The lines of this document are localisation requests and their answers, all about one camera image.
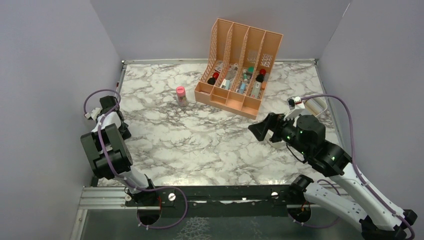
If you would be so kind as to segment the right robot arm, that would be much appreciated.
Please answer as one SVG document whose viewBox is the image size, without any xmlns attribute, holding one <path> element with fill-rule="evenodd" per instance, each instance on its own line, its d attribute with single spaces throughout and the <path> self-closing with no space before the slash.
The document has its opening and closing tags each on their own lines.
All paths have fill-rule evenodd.
<svg viewBox="0 0 424 240">
<path fill-rule="evenodd" d="M 326 140 L 325 126 L 313 115 L 301 115 L 297 120 L 285 120 L 284 114 L 269 113 L 258 123 L 248 126 L 258 141 L 268 131 L 273 143 L 284 141 L 304 157 L 304 162 L 324 177 L 342 187 L 350 201 L 300 175 L 290 185 L 289 199 L 300 204 L 304 200 L 317 204 L 342 218 L 357 230 L 365 240 L 407 240 L 406 229 L 417 219 L 410 209 L 402 209 L 382 196 L 373 195 L 372 184 L 356 172 L 352 157 L 340 146 Z"/>
</svg>

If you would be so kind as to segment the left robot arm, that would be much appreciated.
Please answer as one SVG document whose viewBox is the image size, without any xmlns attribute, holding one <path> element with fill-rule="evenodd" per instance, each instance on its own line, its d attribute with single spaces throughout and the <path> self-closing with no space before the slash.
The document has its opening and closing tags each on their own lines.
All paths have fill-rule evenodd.
<svg viewBox="0 0 424 240">
<path fill-rule="evenodd" d="M 125 123 L 115 96 L 99 100 L 101 108 L 88 114 L 95 120 L 92 131 L 80 137 L 80 141 L 94 175 L 99 179 L 116 180 L 126 187 L 131 199 L 143 206 L 158 202 L 157 191 L 145 174 L 133 166 L 125 140 L 132 135 Z"/>
</svg>

